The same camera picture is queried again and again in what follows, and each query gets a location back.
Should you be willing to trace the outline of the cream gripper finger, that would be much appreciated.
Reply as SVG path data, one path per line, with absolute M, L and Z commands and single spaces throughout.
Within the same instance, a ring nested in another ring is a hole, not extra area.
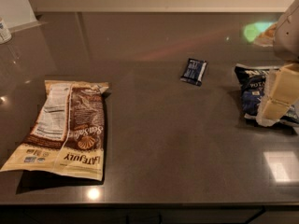
M 269 127 L 279 122 L 299 100 L 299 63 L 285 63 L 266 77 L 256 121 Z

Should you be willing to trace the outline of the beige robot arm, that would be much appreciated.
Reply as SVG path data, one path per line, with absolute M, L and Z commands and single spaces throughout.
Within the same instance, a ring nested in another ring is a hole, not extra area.
M 294 0 L 278 19 L 273 49 L 285 63 L 266 77 L 256 117 L 264 127 L 279 122 L 299 100 L 299 0 Z

